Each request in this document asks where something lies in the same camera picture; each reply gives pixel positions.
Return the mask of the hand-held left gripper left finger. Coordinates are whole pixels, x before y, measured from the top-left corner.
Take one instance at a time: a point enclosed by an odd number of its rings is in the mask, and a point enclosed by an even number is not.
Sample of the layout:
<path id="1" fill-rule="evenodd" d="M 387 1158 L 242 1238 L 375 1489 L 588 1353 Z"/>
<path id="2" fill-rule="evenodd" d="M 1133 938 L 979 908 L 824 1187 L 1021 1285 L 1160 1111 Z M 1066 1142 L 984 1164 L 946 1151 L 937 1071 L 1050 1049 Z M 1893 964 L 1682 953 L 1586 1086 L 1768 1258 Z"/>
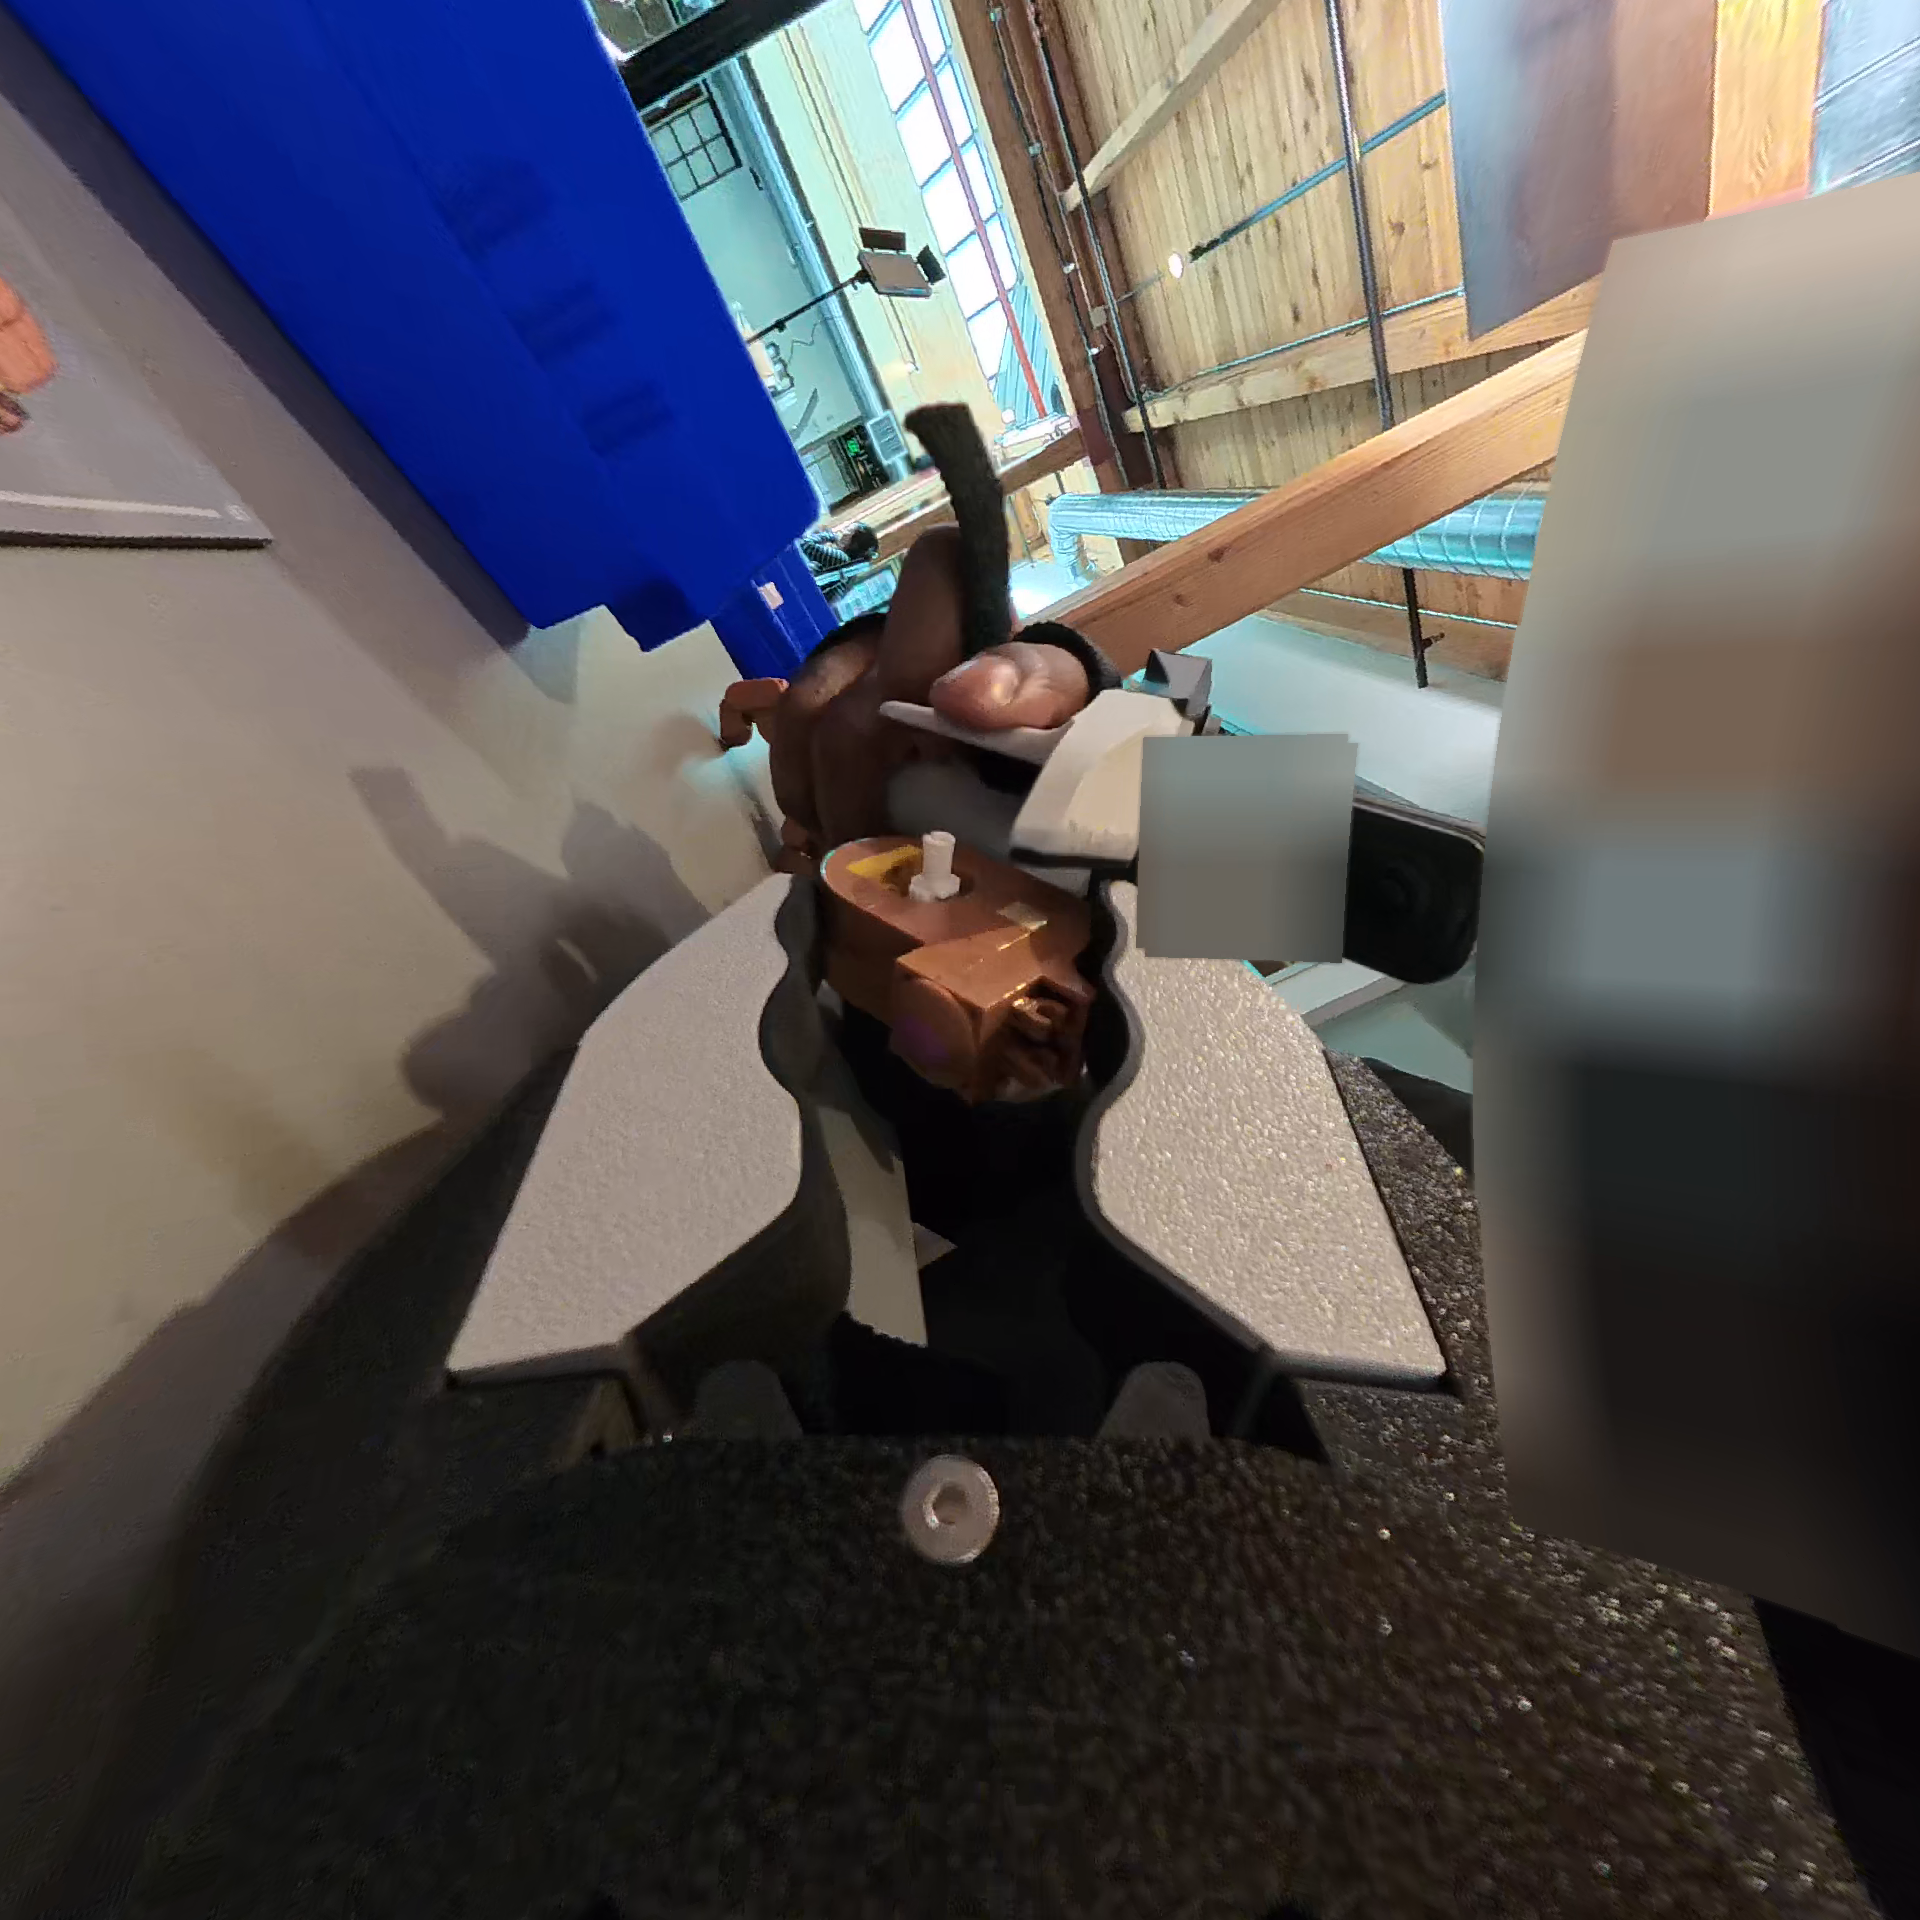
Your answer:
<path id="1" fill-rule="evenodd" d="M 619 1362 L 801 1195 L 801 1103 L 761 1047 L 789 892 L 760 883 L 588 1027 L 453 1337 L 455 1381 Z"/>

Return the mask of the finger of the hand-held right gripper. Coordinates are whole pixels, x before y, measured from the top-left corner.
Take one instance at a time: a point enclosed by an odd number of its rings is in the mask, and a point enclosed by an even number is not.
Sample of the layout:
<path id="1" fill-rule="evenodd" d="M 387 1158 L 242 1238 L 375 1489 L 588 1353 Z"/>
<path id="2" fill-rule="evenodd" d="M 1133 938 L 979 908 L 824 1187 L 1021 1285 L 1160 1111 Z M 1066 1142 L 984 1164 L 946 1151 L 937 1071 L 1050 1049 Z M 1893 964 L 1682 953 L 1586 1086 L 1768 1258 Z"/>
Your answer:
<path id="1" fill-rule="evenodd" d="M 1191 718 L 1160 692 L 1100 692 L 1068 722 L 980 731 L 925 705 L 887 701 L 897 729 L 953 747 L 897 804 L 905 829 L 1027 867 L 1130 867 L 1139 853 L 1145 741 L 1186 735 Z"/>

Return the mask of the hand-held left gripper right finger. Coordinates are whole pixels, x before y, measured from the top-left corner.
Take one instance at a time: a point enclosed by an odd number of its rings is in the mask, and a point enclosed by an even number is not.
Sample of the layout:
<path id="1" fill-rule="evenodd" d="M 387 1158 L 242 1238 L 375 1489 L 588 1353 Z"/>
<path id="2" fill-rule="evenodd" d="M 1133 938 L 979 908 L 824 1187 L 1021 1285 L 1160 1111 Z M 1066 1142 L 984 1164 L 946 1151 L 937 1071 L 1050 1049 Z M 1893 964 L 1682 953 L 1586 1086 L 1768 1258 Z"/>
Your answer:
<path id="1" fill-rule="evenodd" d="M 1095 1011 L 1117 1018 L 1075 1142 L 1093 1229 L 1285 1374 L 1439 1385 L 1440 1340 L 1308 1021 L 1243 963 L 1148 956 L 1130 881 L 1091 902 Z"/>

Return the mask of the round brown brick assembly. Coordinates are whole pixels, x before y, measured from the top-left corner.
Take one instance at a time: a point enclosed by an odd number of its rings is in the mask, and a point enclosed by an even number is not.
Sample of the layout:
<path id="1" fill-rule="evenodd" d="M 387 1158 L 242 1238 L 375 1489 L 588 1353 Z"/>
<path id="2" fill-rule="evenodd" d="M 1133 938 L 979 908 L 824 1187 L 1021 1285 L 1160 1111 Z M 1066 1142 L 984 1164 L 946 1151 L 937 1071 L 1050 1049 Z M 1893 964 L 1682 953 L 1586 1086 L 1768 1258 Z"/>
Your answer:
<path id="1" fill-rule="evenodd" d="M 1082 1084 L 1097 997 L 1087 897 L 949 833 L 848 842 L 818 884 L 826 982 L 917 1076 L 970 1103 Z"/>

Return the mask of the grey desk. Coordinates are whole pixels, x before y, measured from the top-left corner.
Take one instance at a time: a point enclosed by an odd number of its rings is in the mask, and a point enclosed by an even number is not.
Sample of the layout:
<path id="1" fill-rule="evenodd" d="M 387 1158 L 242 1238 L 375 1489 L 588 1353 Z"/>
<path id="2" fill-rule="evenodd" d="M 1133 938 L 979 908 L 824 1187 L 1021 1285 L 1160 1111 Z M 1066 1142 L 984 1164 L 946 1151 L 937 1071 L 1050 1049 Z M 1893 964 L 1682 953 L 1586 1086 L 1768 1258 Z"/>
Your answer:
<path id="1" fill-rule="evenodd" d="M 713 631 L 529 628 L 12 27 L 5 205 L 272 527 L 5 549 L 5 1828 L 35 1849 L 288 1329 L 763 861 Z"/>

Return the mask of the wooden beam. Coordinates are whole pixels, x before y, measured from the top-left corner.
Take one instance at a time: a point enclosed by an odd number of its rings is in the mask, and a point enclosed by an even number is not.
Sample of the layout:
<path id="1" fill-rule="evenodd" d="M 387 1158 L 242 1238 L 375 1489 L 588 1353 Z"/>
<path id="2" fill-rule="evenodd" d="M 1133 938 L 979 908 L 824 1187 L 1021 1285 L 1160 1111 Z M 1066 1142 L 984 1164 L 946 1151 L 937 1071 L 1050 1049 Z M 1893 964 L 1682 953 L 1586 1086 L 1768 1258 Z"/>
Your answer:
<path id="1" fill-rule="evenodd" d="M 1265 492 L 1263 505 L 1269 511 L 1384 507 L 1387 527 L 1361 537 L 1369 546 L 1514 483 L 1555 457 L 1586 341 L 1586 332 L 1576 332 L 1488 375 Z M 1191 646 L 1337 570 L 1345 566 L 1285 561 L 1273 537 L 1258 534 L 1240 554 L 1225 537 L 1201 537 L 1160 546 L 1066 597 L 1045 618 L 1084 634 L 1117 667 L 1139 669 L 1153 651 Z"/>

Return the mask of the black tripod lamp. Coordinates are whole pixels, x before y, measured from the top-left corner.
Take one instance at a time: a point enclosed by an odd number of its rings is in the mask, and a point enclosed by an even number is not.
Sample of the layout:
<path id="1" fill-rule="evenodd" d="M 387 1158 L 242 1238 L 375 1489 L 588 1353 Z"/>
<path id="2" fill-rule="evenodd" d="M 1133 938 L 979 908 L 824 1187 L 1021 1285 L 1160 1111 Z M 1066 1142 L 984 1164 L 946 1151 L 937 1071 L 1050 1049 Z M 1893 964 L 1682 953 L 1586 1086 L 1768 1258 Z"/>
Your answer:
<path id="1" fill-rule="evenodd" d="M 861 225 L 855 229 L 855 235 L 859 246 L 855 251 L 853 274 L 781 314 L 779 319 L 745 334 L 744 342 L 757 345 L 857 286 L 867 286 L 887 299 L 925 299 L 935 286 L 946 282 L 944 259 L 933 246 L 911 250 L 903 229 Z"/>

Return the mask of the row of blue plastic bins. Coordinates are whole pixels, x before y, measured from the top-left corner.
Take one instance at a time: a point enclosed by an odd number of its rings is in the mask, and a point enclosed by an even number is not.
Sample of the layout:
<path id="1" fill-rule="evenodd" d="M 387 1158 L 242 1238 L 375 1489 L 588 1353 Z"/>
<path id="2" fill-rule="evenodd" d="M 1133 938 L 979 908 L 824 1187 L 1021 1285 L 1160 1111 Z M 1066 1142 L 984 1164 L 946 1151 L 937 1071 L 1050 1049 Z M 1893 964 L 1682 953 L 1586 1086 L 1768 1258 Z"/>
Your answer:
<path id="1" fill-rule="evenodd" d="M 818 499 L 588 5 L 5 5 L 531 628 L 792 679 Z"/>

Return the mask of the grey instruction booklet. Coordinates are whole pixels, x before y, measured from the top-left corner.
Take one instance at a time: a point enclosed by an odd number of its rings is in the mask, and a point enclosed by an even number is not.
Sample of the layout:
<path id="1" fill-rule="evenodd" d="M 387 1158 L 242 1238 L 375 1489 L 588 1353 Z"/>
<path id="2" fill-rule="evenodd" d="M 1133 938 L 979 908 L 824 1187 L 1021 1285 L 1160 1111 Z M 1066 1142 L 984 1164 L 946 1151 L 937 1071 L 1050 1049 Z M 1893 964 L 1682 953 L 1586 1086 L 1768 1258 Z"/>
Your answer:
<path id="1" fill-rule="evenodd" d="M 3 543 L 272 543 L 19 235 L 3 266 Z"/>

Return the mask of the silver ventilation duct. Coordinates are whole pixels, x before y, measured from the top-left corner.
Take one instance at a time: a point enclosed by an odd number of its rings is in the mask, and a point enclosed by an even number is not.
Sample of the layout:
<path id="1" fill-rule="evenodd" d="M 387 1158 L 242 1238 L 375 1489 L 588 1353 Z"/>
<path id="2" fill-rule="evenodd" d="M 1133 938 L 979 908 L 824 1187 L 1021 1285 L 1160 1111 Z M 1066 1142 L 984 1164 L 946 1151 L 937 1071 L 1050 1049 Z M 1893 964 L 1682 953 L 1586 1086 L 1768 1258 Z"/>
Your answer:
<path id="1" fill-rule="evenodd" d="M 1511 485 L 1428 519 L 1411 532 L 1362 546 L 1387 527 L 1384 507 L 1321 505 L 1269 511 L 1258 492 L 1120 492 L 1060 493 L 1048 505 L 1048 539 L 1057 562 L 1079 580 L 1093 574 L 1084 546 L 1113 542 L 1180 543 L 1229 539 L 1234 550 L 1273 537 L 1285 561 L 1362 562 L 1385 570 L 1439 571 L 1461 579 L 1525 583 L 1543 531 L 1547 485 Z"/>

